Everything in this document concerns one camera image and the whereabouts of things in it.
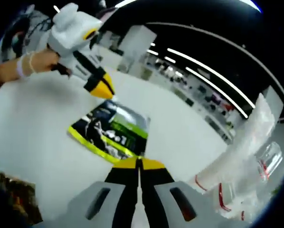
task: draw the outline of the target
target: yellow tip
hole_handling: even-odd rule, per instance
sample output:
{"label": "yellow tip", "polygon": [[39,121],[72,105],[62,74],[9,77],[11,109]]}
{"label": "yellow tip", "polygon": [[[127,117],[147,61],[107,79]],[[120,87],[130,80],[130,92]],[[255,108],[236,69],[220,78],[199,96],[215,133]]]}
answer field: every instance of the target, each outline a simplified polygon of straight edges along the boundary
{"label": "yellow tip", "polygon": [[114,165],[114,168],[119,169],[135,169],[136,168],[136,161],[137,158],[132,157],[125,160],[119,161],[116,165]]}
{"label": "yellow tip", "polygon": [[108,83],[109,86],[103,81],[100,81],[96,88],[90,92],[90,94],[104,99],[112,99],[114,96],[112,79],[107,73],[104,75],[103,79]]}
{"label": "yellow tip", "polygon": [[157,169],[165,169],[165,166],[156,160],[150,160],[146,158],[142,158],[143,169],[144,170],[157,170]]}

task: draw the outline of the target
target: gray plastic part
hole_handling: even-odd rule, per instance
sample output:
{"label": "gray plastic part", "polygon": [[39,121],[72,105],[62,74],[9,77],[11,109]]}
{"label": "gray plastic part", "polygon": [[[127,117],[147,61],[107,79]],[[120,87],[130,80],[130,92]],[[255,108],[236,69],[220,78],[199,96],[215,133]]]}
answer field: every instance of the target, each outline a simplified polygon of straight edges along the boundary
{"label": "gray plastic part", "polygon": [[72,55],[72,53],[75,50],[80,50],[82,48],[84,48],[87,44],[89,44],[90,40],[86,40],[84,42],[80,42],[77,45],[74,45],[71,48],[66,48],[65,46],[63,46],[60,41],[55,38],[52,35],[52,32],[50,32],[49,36],[48,36],[48,44],[49,46],[55,51],[57,52],[61,57],[67,57],[69,55]]}
{"label": "gray plastic part", "polygon": [[[173,188],[178,188],[194,208],[197,216],[193,220],[185,221],[176,200],[170,192]],[[222,224],[225,228],[241,228],[247,226],[246,222],[229,220],[216,213],[213,210],[213,204],[210,198],[202,196],[184,182],[178,181],[156,185],[155,189],[164,207],[169,228],[217,228]]]}
{"label": "gray plastic part", "polygon": [[[111,228],[119,199],[125,186],[107,182],[95,182],[80,195],[70,201],[67,213],[54,221],[44,221],[34,225],[36,228]],[[102,190],[109,189],[99,212],[87,219],[90,206],[97,200]]]}

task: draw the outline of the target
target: black and yellow part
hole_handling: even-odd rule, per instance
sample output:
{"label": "black and yellow part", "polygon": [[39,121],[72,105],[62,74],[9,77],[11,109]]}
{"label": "black and yellow part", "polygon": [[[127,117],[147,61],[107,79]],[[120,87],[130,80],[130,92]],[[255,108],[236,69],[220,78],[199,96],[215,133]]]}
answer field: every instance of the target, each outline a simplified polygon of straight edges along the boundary
{"label": "black and yellow part", "polygon": [[139,170],[142,201],[150,227],[168,228],[165,210],[155,186],[172,183],[174,179],[162,163],[142,157],[120,161],[114,165],[105,180],[105,182],[125,185],[125,190],[117,206],[113,228],[131,227],[137,203]]}
{"label": "black and yellow part", "polygon": [[73,55],[78,62],[92,74],[84,88],[93,96],[112,99],[114,96],[114,87],[108,73],[102,67],[96,68],[88,58],[79,51],[74,51]]}
{"label": "black and yellow part", "polygon": [[112,228],[132,227],[139,181],[136,161],[136,158],[121,160],[113,166],[105,180],[105,182],[125,185],[116,208]]}
{"label": "black and yellow part", "polygon": [[142,201],[150,227],[168,228],[168,220],[161,199],[155,190],[156,185],[174,182],[165,166],[155,160],[142,158],[140,168]]}
{"label": "black and yellow part", "polygon": [[90,29],[88,32],[85,33],[85,35],[83,36],[83,40],[87,40],[89,38],[91,38],[97,31],[97,28],[92,28]]}

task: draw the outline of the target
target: black ceiling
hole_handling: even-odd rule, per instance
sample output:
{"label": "black ceiling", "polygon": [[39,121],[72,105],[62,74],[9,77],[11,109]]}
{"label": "black ceiling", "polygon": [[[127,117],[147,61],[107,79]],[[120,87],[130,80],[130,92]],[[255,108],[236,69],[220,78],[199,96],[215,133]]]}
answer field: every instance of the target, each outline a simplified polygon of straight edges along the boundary
{"label": "black ceiling", "polygon": [[[113,7],[121,0],[106,0]],[[53,16],[52,5],[62,7],[71,0],[35,1],[41,11]],[[96,0],[74,0],[79,9],[95,14]],[[204,33],[148,22],[169,22],[207,30],[242,46],[257,57],[278,79],[284,88],[284,0],[272,2],[254,0],[261,13],[239,0],[137,0],[120,8],[105,23],[103,30],[125,35],[134,24],[146,25],[157,34],[156,46],[151,49],[159,57],[171,57],[177,67],[196,68],[192,62],[172,54],[167,48],[182,52],[216,70],[235,84],[253,102],[257,95],[272,85],[284,102],[284,94],[273,79],[248,55],[237,48]],[[15,10],[9,5],[7,10]],[[225,91],[241,107],[247,102],[228,85],[211,76],[214,84]]]}

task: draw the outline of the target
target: packaging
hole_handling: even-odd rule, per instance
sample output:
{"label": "packaging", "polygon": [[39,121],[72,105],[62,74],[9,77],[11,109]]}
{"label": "packaging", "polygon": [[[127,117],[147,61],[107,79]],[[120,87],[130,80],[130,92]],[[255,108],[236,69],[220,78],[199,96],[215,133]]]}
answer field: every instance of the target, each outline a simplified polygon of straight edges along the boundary
{"label": "packaging", "polygon": [[254,155],[271,136],[274,126],[271,109],[263,95],[259,94],[256,108],[243,129],[236,132],[233,143],[224,153],[190,181],[192,188],[205,193],[221,182],[230,182],[238,166]]}
{"label": "packaging", "polygon": [[14,213],[19,213],[32,226],[43,221],[36,200],[36,185],[0,172],[0,187],[8,197]]}
{"label": "packaging", "polygon": [[144,156],[150,119],[112,100],[69,127],[69,133],[81,144],[104,159]]}
{"label": "packaging", "polygon": [[272,142],[264,151],[242,162],[232,170],[231,182],[220,183],[209,192],[216,212],[228,219],[252,222],[271,197],[266,184],[281,160],[280,147]]}

